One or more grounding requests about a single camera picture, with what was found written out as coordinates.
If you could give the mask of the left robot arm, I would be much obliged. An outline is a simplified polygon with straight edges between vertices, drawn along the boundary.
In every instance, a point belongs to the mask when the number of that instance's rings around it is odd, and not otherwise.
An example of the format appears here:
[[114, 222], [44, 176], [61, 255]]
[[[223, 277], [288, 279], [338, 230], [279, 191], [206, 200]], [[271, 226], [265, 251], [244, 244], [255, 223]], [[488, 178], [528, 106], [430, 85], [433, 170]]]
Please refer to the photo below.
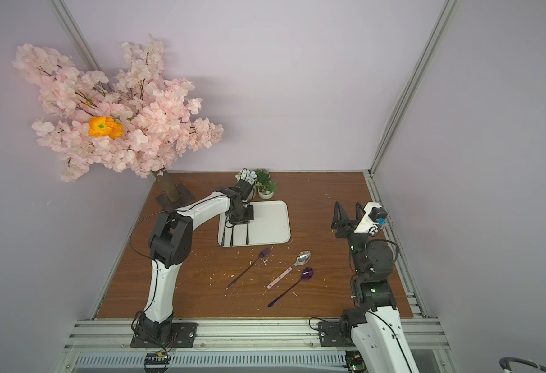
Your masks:
[[161, 211], [148, 241], [152, 275], [147, 305], [133, 319], [135, 340], [164, 347], [173, 340], [173, 296], [181, 265], [192, 251], [193, 233], [220, 214], [235, 224], [254, 219], [248, 204], [254, 181], [238, 180], [188, 206]]

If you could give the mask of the white flower pot plant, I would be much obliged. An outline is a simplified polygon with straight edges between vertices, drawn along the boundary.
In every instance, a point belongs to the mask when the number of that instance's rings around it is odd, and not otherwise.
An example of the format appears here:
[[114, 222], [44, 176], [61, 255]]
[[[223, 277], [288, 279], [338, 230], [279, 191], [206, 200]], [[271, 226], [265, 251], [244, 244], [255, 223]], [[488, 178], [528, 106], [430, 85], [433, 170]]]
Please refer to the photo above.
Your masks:
[[257, 174], [254, 170], [243, 168], [235, 175], [237, 187], [253, 187], [257, 182]]

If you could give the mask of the purple plastic spoon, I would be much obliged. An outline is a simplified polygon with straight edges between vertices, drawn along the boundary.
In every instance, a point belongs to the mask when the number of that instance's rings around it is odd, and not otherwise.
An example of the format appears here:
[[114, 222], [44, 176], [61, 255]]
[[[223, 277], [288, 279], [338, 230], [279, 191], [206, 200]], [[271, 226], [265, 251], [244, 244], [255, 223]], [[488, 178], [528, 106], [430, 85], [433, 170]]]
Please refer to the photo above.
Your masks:
[[295, 284], [290, 286], [287, 290], [282, 292], [281, 295], [279, 295], [278, 297], [273, 299], [270, 303], [268, 303], [268, 308], [275, 306], [286, 294], [288, 294], [291, 290], [293, 290], [298, 284], [301, 284], [305, 281], [310, 280], [313, 277], [313, 275], [314, 275], [314, 270], [312, 267], [307, 267], [306, 269], [304, 269], [299, 277], [299, 280]]

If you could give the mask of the aluminium rail frame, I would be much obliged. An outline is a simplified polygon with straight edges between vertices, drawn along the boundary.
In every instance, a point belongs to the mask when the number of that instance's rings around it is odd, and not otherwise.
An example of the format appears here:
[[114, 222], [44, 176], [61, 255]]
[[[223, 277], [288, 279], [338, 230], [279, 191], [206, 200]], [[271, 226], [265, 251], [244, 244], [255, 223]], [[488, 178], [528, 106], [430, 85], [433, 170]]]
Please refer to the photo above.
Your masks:
[[[420, 372], [456, 372], [453, 352], [442, 325], [427, 318], [410, 293], [407, 299], [414, 318], [401, 321], [404, 335]], [[82, 371], [163, 371], [217, 368], [276, 368], [303, 371], [348, 372], [347, 353], [351, 348], [320, 345], [319, 321], [338, 322], [331, 317], [255, 319], [177, 319], [198, 323], [193, 348], [131, 348], [131, 320], [79, 321], [60, 354], [56, 372]]]

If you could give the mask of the pink cherry blossom tree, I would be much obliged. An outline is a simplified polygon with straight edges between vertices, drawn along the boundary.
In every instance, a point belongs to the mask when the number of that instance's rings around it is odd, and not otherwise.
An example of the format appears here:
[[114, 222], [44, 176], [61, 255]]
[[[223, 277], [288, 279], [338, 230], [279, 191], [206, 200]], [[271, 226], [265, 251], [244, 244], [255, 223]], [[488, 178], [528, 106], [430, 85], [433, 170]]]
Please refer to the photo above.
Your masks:
[[[40, 146], [59, 153], [65, 161], [63, 181], [79, 179], [94, 164], [118, 173], [130, 169], [142, 178], [155, 176], [166, 203], [176, 203], [181, 191], [164, 179], [165, 172], [187, 150], [219, 142], [223, 126], [198, 116], [202, 99], [189, 95], [195, 88], [192, 82], [164, 78], [160, 40], [124, 42], [120, 48], [126, 67], [111, 81], [103, 71], [80, 71], [72, 58], [56, 49], [19, 46], [12, 65], [27, 82], [38, 86], [44, 112], [58, 118], [57, 122], [35, 121], [32, 129]], [[123, 136], [90, 136], [88, 122], [93, 117], [119, 122]]]

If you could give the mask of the silver spoon pink handle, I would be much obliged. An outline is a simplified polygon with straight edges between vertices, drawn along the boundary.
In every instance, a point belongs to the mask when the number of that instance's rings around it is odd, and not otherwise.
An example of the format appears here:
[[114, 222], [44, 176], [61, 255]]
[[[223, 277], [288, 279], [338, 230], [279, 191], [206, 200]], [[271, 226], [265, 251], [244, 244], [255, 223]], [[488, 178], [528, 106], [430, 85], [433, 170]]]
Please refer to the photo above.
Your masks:
[[275, 278], [271, 283], [267, 285], [267, 289], [273, 288], [276, 284], [279, 283], [285, 276], [287, 276], [290, 272], [292, 272], [297, 267], [300, 267], [302, 265], [307, 264], [310, 261], [312, 254], [310, 251], [305, 250], [298, 254], [296, 261], [294, 264], [292, 264], [290, 267], [285, 269], [277, 278]]

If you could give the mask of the purple fork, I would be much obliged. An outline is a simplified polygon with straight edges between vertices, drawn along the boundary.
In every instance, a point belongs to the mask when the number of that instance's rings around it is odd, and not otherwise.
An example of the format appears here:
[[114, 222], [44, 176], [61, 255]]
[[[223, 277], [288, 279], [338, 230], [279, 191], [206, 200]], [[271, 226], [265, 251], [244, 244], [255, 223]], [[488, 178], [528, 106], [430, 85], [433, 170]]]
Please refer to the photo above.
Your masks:
[[273, 247], [272, 246], [269, 246], [269, 247], [266, 247], [265, 249], [263, 249], [259, 255], [257, 256], [257, 258], [255, 259], [255, 261], [253, 261], [242, 273], [240, 273], [237, 277], [235, 277], [231, 283], [228, 284], [228, 286], [226, 286], [226, 289], [230, 289], [232, 287], [234, 287], [234, 285], [249, 271], [251, 270], [252, 267], [254, 267], [254, 265], [256, 263], [258, 263], [259, 261], [265, 259], [270, 253], [271, 251], [273, 250]]

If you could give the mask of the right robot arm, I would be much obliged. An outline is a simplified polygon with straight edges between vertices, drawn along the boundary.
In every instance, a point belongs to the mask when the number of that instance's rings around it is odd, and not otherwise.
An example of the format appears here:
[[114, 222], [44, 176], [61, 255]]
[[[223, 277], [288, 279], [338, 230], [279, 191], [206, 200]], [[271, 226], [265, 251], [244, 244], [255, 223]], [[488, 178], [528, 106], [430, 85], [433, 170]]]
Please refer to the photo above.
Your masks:
[[342, 340], [356, 348], [346, 356], [351, 372], [419, 371], [389, 281], [400, 247], [380, 236], [387, 217], [384, 207], [374, 202], [357, 203], [354, 219], [340, 202], [334, 204], [331, 229], [348, 241], [353, 270], [354, 307], [344, 310], [339, 321]]

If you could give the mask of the blue handled fork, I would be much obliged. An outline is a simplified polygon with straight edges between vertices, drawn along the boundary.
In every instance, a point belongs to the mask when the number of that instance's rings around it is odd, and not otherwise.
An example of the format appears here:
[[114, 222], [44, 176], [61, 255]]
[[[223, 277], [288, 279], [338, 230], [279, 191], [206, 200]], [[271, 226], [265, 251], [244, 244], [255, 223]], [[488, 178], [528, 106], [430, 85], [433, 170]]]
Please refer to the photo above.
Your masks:
[[225, 239], [226, 239], [226, 225], [225, 225], [225, 223], [221, 228], [222, 228], [221, 229], [222, 237], [221, 237], [221, 240], [220, 240], [220, 245], [221, 245], [221, 247], [225, 247]]

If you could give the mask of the orange artificial flower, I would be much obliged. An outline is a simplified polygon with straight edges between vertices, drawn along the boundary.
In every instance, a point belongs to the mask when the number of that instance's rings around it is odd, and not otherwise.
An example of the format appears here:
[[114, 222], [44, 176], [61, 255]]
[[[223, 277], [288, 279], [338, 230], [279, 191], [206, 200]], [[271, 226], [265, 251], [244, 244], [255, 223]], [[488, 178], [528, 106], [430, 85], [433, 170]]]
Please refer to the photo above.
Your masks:
[[88, 122], [88, 134], [95, 138], [108, 136], [111, 139], [123, 136], [122, 124], [111, 117], [93, 117]]

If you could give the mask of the white rectangular tray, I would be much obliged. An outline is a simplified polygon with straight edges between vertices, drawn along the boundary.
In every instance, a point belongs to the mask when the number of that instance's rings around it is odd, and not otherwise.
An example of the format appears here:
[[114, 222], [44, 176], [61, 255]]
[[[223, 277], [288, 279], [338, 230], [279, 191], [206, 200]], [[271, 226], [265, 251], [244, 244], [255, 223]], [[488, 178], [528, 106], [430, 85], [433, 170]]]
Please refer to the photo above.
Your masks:
[[[267, 246], [283, 244], [290, 240], [290, 223], [287, 204], [281, 200], [267, 200], [254, 202], [254, 220], [250, 221], [250, 245]], [[221, 227], [226, 225], [225, 247], [229, 248], [230, 228], [226, 221], [226, 215], [220, 214], [217, 242], [220, 244], [222, 237]], [[234, 247], [245, 246], [246, 224], [234, 225]]]

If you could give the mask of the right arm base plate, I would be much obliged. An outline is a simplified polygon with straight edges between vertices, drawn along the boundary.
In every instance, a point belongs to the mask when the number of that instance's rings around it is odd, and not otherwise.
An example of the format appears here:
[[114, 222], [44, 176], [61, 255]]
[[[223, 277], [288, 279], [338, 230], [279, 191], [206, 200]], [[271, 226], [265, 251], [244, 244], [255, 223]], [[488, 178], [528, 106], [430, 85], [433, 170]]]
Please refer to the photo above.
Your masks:
[[319, 342], [325, 348], [351, 348], [355, 346], [340, 322], [319, 321], [317, 324]]

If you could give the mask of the green succulent pot plant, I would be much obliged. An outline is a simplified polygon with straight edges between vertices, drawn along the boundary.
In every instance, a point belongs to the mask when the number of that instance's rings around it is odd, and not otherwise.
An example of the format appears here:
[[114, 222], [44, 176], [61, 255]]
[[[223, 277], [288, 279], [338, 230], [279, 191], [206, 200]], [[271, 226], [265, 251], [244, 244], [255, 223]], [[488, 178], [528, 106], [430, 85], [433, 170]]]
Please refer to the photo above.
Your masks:
[[271, 174], [266, 169], [257, 169], [257, 192], [261, 199], [271, 199], [277, 191], [277, 183], [272, 181]]

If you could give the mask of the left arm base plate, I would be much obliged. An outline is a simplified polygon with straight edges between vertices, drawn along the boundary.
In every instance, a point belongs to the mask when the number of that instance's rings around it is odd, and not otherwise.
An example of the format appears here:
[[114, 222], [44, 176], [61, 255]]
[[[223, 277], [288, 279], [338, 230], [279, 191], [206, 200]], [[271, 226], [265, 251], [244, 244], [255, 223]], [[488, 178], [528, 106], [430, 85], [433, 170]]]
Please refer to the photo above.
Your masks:
[[141, 324], [133, 327], [131, 348], [193, 348], [198, 323]]

